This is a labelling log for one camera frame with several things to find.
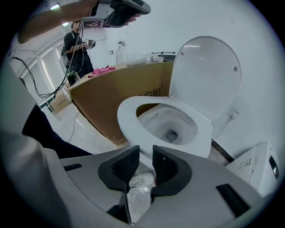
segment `label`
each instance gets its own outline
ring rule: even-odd
[[[146,93],[141,94],[139,96],[159,97],[160,96],[160,87],[157,89],[154,89],[152,91],[147,91]]]
[[[102,28],[103,20],[84,20],[82,21],[85,29]]]
[[[244,161],[244,162],[242,162],[242,163],[240,163],[240,169],[249,166],[250,163],[251,163],[251,158],[246,160],[246,161]]]

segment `white box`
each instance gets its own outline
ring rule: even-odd
[[[253,186],[262,197],[275,190],[279,159],[269,142],[250,149],[226,167]]]

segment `black rubber pad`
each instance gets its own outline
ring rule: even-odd
[[[73,170],[73,169],[78,169],[80,167],[82,167],[82,165],[79,164],[79,163],[76,163],[76,164],[64,166],[63,168],[64,168],[65,171],[70,171],[70,170]]]
[[[109,189],[129,191],[129,182],[139,165],[139,146],[104,161],[98,168],[98,175]]]
[[[156,172],[157,186],[151,190],[152,202],[156,196],[175,195],[189,183],[192,169],[181,158],[153,146],[152,165]]]
[[[219,185],[216,187],[216,189],[219,191],[236,217],[241,216],[243,213],[249,210],[250,207],[229,184]]]

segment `pink cloth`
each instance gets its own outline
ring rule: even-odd
[[[104,73],[107,73],[113,70],[116,70],[116,68],[109,67],[109,66],[106,66],[105,68],[101,68],[101,69],[97,68],[92,72],[93,75],[90,75],[88,77],[96,77],[98,75],[101,75],[101,74],[104,74]]]

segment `man in black shirt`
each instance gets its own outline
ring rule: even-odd
[[[78,32],[81,30],[80,21],[78,20],[72,22],[71,28],[72,31],[66,34],[64,37],[66,55],[69,59],[71,59],[73,52],[75,52],[71,65],[79,77],[82,78],[84,75],[94,70],[86,51],[90,47],[87,42],[83,43],[80,37],[78,39],[77,45],[75,45],[79,36]],[[68,81],[70,86],[72,86],[75,83],[75,77],[68,77]]]

